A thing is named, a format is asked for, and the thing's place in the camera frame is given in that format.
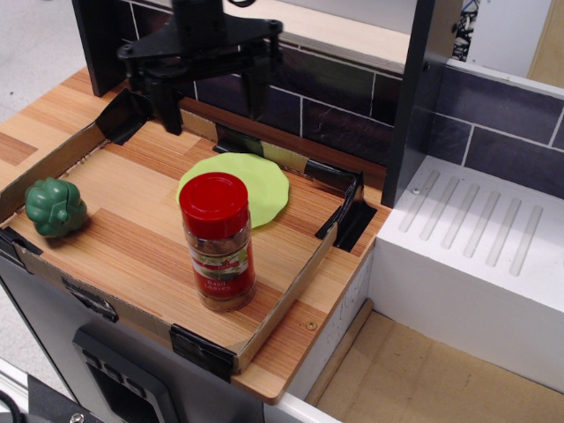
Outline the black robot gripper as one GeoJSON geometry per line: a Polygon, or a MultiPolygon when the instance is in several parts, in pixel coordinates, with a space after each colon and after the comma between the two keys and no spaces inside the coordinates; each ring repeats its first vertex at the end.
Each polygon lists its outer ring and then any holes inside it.
{"type": "Polygon", "coordinates": [[[172,10],[160,30],[117,51],[131,88],[149,95],[166,131],[182,133],[177,87],[230,74],[241,76],[248,117],[261,119],[281,60],[282,22],[229,15],[221,1],[173,1],[172,10]]]}

